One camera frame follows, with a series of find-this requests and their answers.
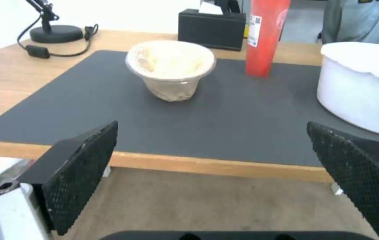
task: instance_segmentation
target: black gripper pad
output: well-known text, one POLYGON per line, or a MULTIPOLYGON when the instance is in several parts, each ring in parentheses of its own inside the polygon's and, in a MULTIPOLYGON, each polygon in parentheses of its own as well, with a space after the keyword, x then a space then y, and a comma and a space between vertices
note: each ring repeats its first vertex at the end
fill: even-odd
POLYGON ((64 235, 89 201, 117 141, 118 123, 57 142, 19 178, 34 187, 51 230, 64 235))
POLYGON ((310 122, 318 159, 379 236, 379 142, 310 122))

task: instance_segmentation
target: bowl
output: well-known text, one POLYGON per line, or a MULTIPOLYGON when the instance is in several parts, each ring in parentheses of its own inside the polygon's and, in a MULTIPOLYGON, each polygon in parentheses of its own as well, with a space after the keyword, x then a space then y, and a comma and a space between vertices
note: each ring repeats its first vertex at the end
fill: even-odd
POLYGON ((319 102, 343 120, 379 133, 379 44, 332 43, 321 53, 319 102))
POLYGON ((132 47, 126 64, 152 94, 174 102, 194 95, 200 79, 215 68, 216 58, 211 50, 198 44, 149 41, 132 47))

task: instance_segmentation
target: beige bowl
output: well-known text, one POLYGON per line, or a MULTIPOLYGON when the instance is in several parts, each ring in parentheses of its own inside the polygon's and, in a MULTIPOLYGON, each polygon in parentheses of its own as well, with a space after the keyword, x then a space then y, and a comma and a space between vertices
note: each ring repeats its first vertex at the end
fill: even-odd
POLYGON ((198 82, 216 64, 206 47, 180 41, 150 41, 130 49, 127 67, 143 79, 149 91, 168 102, 187 100, 198 82))

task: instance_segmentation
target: black lamp base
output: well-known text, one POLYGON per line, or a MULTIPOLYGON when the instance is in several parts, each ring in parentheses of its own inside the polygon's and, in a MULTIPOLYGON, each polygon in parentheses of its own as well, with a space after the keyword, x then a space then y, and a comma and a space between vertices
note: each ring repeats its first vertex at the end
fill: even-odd
POLYGON ((76 26, 52 25, 51 32, 45 32, 42 27, 37 27, 29 32, 31 40, 37 43, 66 43, 83 38, 83 32, 76 26))

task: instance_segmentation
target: red tumbler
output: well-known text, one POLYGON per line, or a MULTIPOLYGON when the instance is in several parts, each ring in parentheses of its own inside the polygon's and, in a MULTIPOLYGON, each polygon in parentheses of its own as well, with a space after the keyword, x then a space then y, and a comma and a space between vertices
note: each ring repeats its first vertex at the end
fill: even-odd
POLYGON ((290 0, 252 0, 247 38, 247 75, 269 75, 289 6, 290 0))

